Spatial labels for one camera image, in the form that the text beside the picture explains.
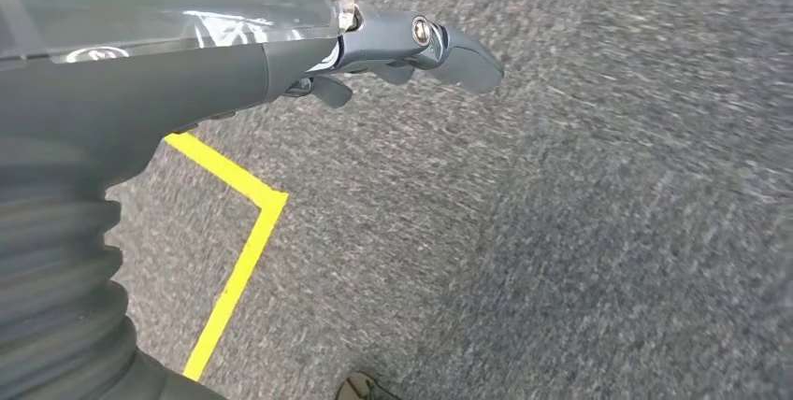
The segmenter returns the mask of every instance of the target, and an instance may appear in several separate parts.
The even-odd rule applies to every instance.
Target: protective plastic film
[[[0,0],[0,58],[57,63],[335,37],[353,0]]]

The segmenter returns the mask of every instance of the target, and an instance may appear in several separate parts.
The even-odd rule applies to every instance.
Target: dark gray plastic part
[[[504,78],[504,66],[479,41],[445,28],[448,54],[443,64],[429,70],[441,82],[473,93],[493,91]]]
[[[314,78],[313,94],[333,108],[344,107],[353,98],[350,87],[330,76]]]
[[[407,64],[389,64],[374,66],[369,71],[389,84],[402,85],[408,83],[408,81],[411,80],[416,69]]]
[[[336,71],[368,70],[411,57],[426,48],[413,40],[411,34],[415,14],[366,5],[359,8],[363,20],[358,29],[342,36],[344,49]]]

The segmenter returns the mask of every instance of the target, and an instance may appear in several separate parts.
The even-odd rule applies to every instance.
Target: gray carpet
[[[463,26],[508,77],[358,77],[344,109],[202,125],[291,195],[209,386],[331,399],[364,368],[406,400],[791,396],[789,5],[366,1]],[[114,195],[141,344],[178,368],[255,209],[165,148]]]

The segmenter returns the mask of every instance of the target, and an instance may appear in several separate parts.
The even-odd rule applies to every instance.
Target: yellow floor marking
[[[198,341],[190,353],[190,358],[184,366],[182,374],[188,379],[198,380],[207,366],[209,357],[215,351],[225,326],[231,319],[234,307],[242,296],[256,263],[264,252],[267,240],[286,205],[288,194],[271,189],[253,174],[226,159],[220,152],[205,145],[194,136],[189,134],[170,135],[166,137],[166,143],[251,199],[257,207],[261,208],[259,217],[248,236],[248,241],[245,242],[245,247],[231,271],[231,276],[226,281],[223,292],[209,314],[204,330],[198,337]]]

